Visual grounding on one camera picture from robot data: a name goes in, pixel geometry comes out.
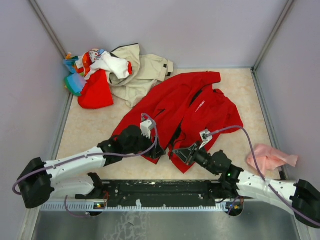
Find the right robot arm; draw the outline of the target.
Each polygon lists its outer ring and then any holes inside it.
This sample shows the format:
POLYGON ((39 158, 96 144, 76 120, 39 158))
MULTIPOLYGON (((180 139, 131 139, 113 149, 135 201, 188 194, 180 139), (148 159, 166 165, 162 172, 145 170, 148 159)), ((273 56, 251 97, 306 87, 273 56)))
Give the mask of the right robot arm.
POLYGON ((197 163, 219 175, 218 181, 227 197, 256 199, 287 211, 306 226, 320 227, 320 192, 308 181, 262 178, 233 165, 222 150, 210 154, 197 143, 175 149, 173 153, 186 165, 197 163))

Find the red zip jacket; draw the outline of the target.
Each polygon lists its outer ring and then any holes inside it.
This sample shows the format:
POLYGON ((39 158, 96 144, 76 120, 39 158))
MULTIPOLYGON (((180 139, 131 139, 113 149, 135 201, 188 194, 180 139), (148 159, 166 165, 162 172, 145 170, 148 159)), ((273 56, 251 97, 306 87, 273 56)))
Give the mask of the red zip jacket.
POLYGON ((201 140, 200 132, 222 130, 223 134, 243 126, 237 106, 213 84, 221 82, 218 72, 189 72, 173 76, 151 91, 126 114, 113 135, 119 135, 130 125, 138 126, 141 115, 148 114, 158 130, 159 144, 169 150, 168 157, 182 172, 185 164, 173 150, 187 148, 201 140))

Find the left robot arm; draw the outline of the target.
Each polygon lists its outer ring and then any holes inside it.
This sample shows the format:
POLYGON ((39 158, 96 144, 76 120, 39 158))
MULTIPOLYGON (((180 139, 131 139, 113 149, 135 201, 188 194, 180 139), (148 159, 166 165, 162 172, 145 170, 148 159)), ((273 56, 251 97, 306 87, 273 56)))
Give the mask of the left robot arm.
POLYGON ((20 195, 27 209, 33 209, 51 198, 75 196, 95 199, 101 197, 104 186, 95 173, 72 179, 92 169, 104 168, 124 158, 147 157, 156 160, 165 154, 159 135, 151 130, 130 125, 121 133, 102 141, 97 146, 74 156, 43 161, 32 159, 24 168, 12 190, 20 195))

